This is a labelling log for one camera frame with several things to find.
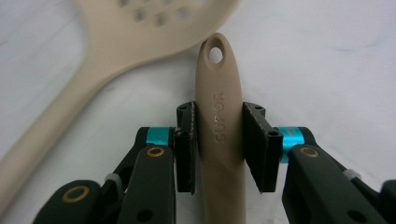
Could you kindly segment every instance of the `blue tape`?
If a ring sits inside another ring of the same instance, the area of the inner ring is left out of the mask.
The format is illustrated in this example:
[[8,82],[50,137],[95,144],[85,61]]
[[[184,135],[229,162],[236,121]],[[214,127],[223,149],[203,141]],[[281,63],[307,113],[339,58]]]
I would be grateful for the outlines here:
[[304,136],[301,130],[297,127],[277,127],[283,133],[283,153],[281,163],[288,163],[288,153],[291,149],[300,144],[304,144]]
[[146,144],[169,145],[169,127],[165,128],[149,128],[146,137]]

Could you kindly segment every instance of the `slotted spoon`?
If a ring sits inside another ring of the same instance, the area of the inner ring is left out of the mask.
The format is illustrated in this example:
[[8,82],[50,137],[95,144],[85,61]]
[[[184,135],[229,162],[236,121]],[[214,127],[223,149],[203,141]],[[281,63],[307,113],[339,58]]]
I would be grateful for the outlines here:
[[239,0],[76,0],[89,46],[75,76],[0,163],[0,214],[68,124],[109,80],[212,35]]

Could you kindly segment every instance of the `spoon handle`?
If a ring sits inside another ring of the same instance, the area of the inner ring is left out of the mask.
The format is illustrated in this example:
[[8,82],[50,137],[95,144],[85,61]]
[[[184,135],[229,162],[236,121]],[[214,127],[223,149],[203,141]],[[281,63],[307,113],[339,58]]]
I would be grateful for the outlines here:
[[[214,48],[222,52],[219,63],[209,59]],[[243,102],[235,57],[223,35],[214,34],[201,46],[195,89],[207,223],[244,224]]]
[[87,57],[78,72],[0,161],[0,215],[79,111],[106,83],[106,64]]

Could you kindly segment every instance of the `brass screw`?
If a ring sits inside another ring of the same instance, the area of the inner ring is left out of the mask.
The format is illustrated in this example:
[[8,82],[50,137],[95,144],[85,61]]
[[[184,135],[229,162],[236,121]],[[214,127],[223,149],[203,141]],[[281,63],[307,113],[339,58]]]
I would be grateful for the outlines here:
[[69,189],[62,197],[62,200],[64,200],[65,203],[76,203],[87,197],[88,193],[90,193],[90,189],[87,186],[76,186]]
[[152,147],[147,152],[148,156],[150,157],[161,157],[163,153],[165,153],[165,150],[163,150],[161,147]]
[[302,147],[300,152],[307,157],[318,157],[319,153],[311,147]]

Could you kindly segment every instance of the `white table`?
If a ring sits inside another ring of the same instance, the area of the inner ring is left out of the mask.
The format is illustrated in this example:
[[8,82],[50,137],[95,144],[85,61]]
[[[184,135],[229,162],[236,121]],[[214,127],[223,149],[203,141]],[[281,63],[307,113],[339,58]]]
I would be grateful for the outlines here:
[[[220,28],[245,101],[273,126],[306,126],[379,190],[396,178],[396,2],[248,1]],[[74,75],[87,43],[68,0],[0,2],[0,158]],[[103,183],[142,126],[175,126],[194,100],[198,47],[127,72],[97,94],[40,164],[1,223],[30,223],[76,179]],[[260,195],[247,169],[247,222],[288,223],[281,192]],[[201,194],[177,195],[177,223],[204,223]]]

